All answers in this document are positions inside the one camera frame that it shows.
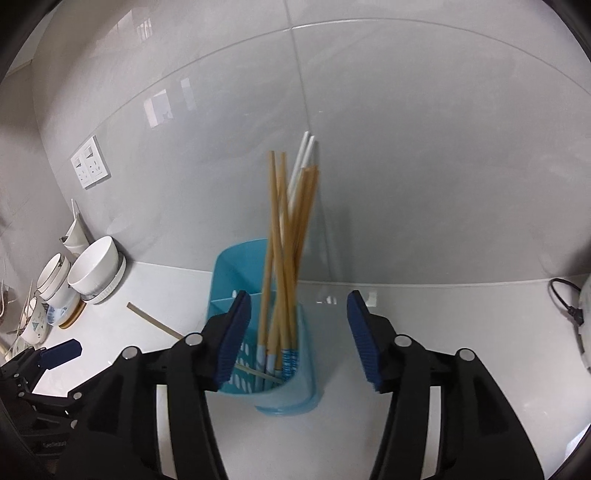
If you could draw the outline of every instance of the white plate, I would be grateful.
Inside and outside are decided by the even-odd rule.
[[[119,285],[119,282],[121,281],[121,279],[123,278],[123,274],[125,273],[126,267],[127,262],[125,260],[125,256],[121,252],[119,252],[119,268],[117,269],[115,277],[113,278],[113,280],[111,280],[111,283],[109,283],[107,288],[105,288],[103,291],[96,295],[80,295],[80,298],[84,302],[90,303],[91,305],[94,305],[95,303],[99,303],[100,301],[106,299],[117,288],[117,285]]]

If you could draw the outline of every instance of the white wall tile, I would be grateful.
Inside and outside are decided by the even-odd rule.
[[[224,248],[268,234],[267,151],[286,149],[291,165],[306,129],[283,31],[207,56],[110,116],[95,134],[111,178],[82,190],[69,162],[56,176],[95,236],[136,260],[211,270]]]
[[[591,92],[583,49],[541,0],[287,0],[287,5],[294,25],[398,18],[472,31],[543,59]]]
[[[591,235],[581,222],[591,114],[581,87],[521,51],[439,25],[358,21],[294,34],[335,280],[588,271],[589,250],[579,250]]]
[[[281,0],[62,2],[33,60],[54,172],[118,108],[220,48],[287,27]]]

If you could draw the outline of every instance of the white bowl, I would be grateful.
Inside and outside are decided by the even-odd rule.
[[[51,260],[47,262],[47,265],[43,268],[41,275],[39,275],[39,278],[37,279],[37,290],[39,293],[46,291],[49,284],[56,277],[62,262],[62,254],[55,254]]]
[[[46,300],[46,302],[55,309],[60,309],[73,302],[74,297],[80,298],[80,294],[74,290],[64,278],[64,281],[61,283],[60,287],[51,297]]]
[[[72,265],[68,283],[83,295],[105,288],[117,273],[119,257],[110,236],[91,244]]]
[[[49,286],[43,292],[39,292],[39,295],[43,300],[47,301],[53,297],[58,288],[61,287],[61,284],[64,283],[64,280],[67,278],[68,273],[70,272],[70,265],[70,261],[64,257],[64,263],[62,263],[56,277],[51,281]]]
[[[49,333],[49,327],[45,309],[37,297],[31,299],[23,316],[25,318],[21,322],[24,320],[27,326],[21,334],[22,339],[31,345],[43,343]]]

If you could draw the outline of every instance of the white countertop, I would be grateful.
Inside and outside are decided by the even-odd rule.
[[[81,357],[47,371],[35,392],[65,395],[108,367],[129,345],[148,352],[174,343],[126,308],[132,302],[174,330],[200,331],[211,273],[134,263],[115,293],[86,306],[68,329],[54,328],[44,346],[70,338]],[[390,395],[367,383],[346,320],[350,285],[300,284],[310,324],[322,399],[296,417],[267,417],[237,398],[208,394],[212,423],[231,480],[369,477]],[[546,477],[591,420],[591,375],[572,326],[550,300],[545,281],[478,286],[362,286],[371,308],[428,349],[472,348],[503,389],[528,433]],[[163,472],[174,475],[170,442],[160,431]],[[433,439],[426,464],[434,463]]]

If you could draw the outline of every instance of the wooden coaster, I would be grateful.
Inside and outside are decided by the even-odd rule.
[[[82,313],[82,310],[84,310],[84,307],[86,307],[86,303],[84,303],[82,300],[79,300],[78,305],[76,305],[76,308],[72,312],[70,318],[68,318],[64,323],[62,323],[60,325],[60,328],[65,330],[68,327],[72,326],[72,323],[74,323],[78,319],[78,317]]]

